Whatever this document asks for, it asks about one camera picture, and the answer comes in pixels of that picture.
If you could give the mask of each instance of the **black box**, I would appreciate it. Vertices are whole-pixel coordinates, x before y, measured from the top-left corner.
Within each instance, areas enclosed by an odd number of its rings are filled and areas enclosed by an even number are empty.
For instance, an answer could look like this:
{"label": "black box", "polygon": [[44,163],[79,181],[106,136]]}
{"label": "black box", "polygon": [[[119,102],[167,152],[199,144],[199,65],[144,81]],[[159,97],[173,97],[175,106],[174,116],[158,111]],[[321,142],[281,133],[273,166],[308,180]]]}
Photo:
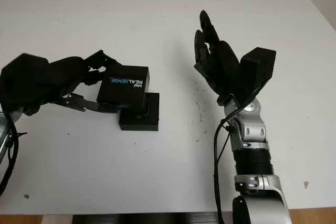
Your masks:
{"label": "black box", "polygon": [[106,68],[97,101],[143,112],[148,83],[148,67],[111,65]]}
{"label": "black box", "polygon": [[121,109],[119,125],[123,131],[158,131],[159,130],[159,93],[146,93],[146,112],[134,113]]}

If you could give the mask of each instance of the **black cable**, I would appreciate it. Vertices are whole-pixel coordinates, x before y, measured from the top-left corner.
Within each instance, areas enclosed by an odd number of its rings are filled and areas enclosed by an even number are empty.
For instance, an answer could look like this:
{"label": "black cable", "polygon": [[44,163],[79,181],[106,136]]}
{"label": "black cable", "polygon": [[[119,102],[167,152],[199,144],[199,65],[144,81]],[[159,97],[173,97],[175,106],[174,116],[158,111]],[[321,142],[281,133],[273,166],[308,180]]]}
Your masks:
{"label": "black cable", "polygon": [[221,156],[222,156],[222,154],[223,154],[223,151],[224,151],[224,149],[225,149],[225,146],[226,146],[226,144],[227,144],[227,141],[229,140],[229,137],[230,137],[230,132],[227,133],[227,137],[226,137],[226,140],[225,140],[225,142],[224,142],[223,148],[222,148],[222,150],[220,151],[221,153],[220,153],[219,156],[218,156],[217,163],[219,162],[219,160],[220,160],[220,158],[221,158]]}
{"label": "black cable", "polygon": [[[221,130],[222,127],[224,127],[224,124],[226,122],[228,122],[228,120],[230,120],[233,116],[235,116],[236,114],[238,114],[241,110],[243,110],[247,105],[249,105],[252,100],[255,98],[255,96],[258,94],[258,92],[260,91],[260,89],[262,89],[262,87],[257,88],[256,90],[254,90],[251,95],[249,96],[248,99],[246,99],[245,103],[242,104],[240,107],[238,107],[236,110],[234,110],[233,112],[231,112],[227,117],[225,117],[224,119],[222,119],[215,131],[215,135],[214,135],[214,190],[215,190],[215,200],[216,200],[216,206],[217,206],[217,215],[218,215],[218,223],[219,224],[225,224],[224,220],[223,220],[223,216],[222,216],[222,207],[220,205],[221,203],[221,192],[219,191],[219,180],[218,180],[218,162],[219,162],[219,158],[217,157],[217,139],[218,139],[218,135],[219,132]],[[226,146],[226,143],[228,141],[228,137],[224,143],[224,146],[222,148],[222,151],[219,155],[219,157],[221,157],[224,148]]]}
{"label": "black cable", "polygon": [[16,127],[15,124],[9,114],[9,112],[6,110],[6,107],[3,105],[3,103],[1,103],[1,107],[2,107],[2,111],[6,117],[7,123],[8,123],[8,137],[10,137],[10,141],[11,141],[11,145],[8,147],[8,167],[6,169],[6,172],[0,182],[0,196],[2,195],[2,193],[5,191],[6,186],[8,184],[9,178],[12,175],[13,169],[14,169],[14,165],[16,162],[16,157],[17,157],[17,153],[19,150],[19,140],[18,140],[18,134],[16,131]]}
{"label": "black cable", "polygon": [[231,112],[227,117],[222,119],[216,129],[215,136],[214,136],[214,189],[215,189],[215,200],[217,206],[217,216],[219,224],[225,224],[222,216],[222,207],[221,203],[221,194],[219,191],[219,181],[218,181],[218,157],[217,157],[217,138],[218,134],[223,127],[223,125],[234,115],[239,113],[245,106],[241,106],[240,108],[236,109],[235,111]]}

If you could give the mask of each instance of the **white table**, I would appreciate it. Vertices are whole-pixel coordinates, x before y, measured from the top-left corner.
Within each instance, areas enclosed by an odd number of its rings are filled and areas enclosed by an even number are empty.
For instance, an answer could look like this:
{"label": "white table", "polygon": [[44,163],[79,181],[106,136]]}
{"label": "white table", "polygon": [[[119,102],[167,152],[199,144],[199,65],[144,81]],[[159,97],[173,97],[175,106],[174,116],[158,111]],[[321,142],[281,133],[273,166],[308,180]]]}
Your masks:
{"label": "white table", "polygon": [[[149,66],[150,90],[160,93],[158,132],[121,131],[115,114],[50,104],[22,116],[17,129],[28,135],[0,214],[215,210],[212,139],[223,109],[193,69],[202,9],[239,57],[277,51],[258,99],[289,207],[335,206],[336,32],[310,0],[0,0],[1,67],[22,52],[54,61],[103,49]],[[98,89],[76,93],[94,100]],[[237,195],[234,175],[229,146],[223,210]]]}

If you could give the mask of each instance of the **wooden floor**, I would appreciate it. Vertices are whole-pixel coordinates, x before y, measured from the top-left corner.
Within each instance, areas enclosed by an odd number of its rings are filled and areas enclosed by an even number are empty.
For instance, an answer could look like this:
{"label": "wooden floor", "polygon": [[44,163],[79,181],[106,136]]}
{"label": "wooden floor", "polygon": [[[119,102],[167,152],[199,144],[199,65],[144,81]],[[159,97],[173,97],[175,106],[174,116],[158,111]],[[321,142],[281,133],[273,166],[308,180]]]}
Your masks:
{"label": "wooden floor", "polygon": [[[336,224],[336,207],[290,211],[292,224]],[[0,215],[0,224],[41,224],[42,216]]]}

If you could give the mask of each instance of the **dirt speck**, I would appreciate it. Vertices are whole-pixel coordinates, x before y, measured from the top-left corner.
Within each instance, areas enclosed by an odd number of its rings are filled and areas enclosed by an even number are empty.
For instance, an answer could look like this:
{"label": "dirt speck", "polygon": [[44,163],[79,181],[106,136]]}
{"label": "dirt speck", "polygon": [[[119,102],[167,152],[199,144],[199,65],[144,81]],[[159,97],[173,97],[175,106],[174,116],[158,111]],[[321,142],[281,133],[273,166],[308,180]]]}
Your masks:
{"label": "dirt speck", "polygon": [[304,186],[305,189],[307,189],[308,185],[309,185],[308,181],[303,182],[303,186]]}

